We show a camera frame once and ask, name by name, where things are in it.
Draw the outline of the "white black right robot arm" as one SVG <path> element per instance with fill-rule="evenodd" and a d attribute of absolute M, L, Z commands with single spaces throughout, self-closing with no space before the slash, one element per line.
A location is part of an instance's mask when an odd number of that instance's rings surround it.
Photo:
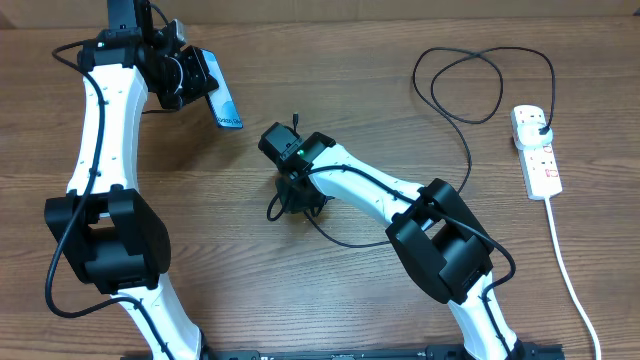
<path fill-rule="evenodd" d="M 274 123 L 258 148 L 277 167 L 279 211 L 318 216 L 331 199 L 342 200 L 385 228 L 389 243 L 411 280 L 429 297 L 449 306 L 474 359 L 520 359 L 521 343 L 508 327 L 495 299 L 490 255 L 513 258 L 480 225 L 459 192 L 439 178 L 429 185 L 394 178 L 352 156 L 322 133 L 301 137 Z"/>

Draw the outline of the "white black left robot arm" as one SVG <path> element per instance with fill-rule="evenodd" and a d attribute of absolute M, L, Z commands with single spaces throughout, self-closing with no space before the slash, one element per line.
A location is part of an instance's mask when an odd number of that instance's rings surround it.
<path fill-rule="evenodd" d="M 139 192 L 140 120 L 155 94 L 163 113 L 205 99 L 219 126 L 242 121 L 215 55 L 189 45 L 181 22 L 156 27 L 160 9 L 147 0 L 109 0 L 107 8 L 107 27 L 78 43 L 72 63 L 83 77 L 85 117 L 66 193 L 45 204 L 54 256 L 106 305 L 125 309 L 152 358 L 210 359 L 168 276 L 168 231 Z"/>

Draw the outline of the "blue Galaxy smartphone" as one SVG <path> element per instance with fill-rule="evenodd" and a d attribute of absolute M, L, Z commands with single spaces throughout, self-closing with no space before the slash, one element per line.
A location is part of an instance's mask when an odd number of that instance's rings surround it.
<path fill-rule="evenodd" d="M 207 95 L 207 101 L 217 126 L 228 129 L 242 129 L 243 122 L 215 54 L 208 50 L 203 50 L 202 53 L 208 66 L 209 74 L 218 83 L 218 88 L 210 91 Z"/>

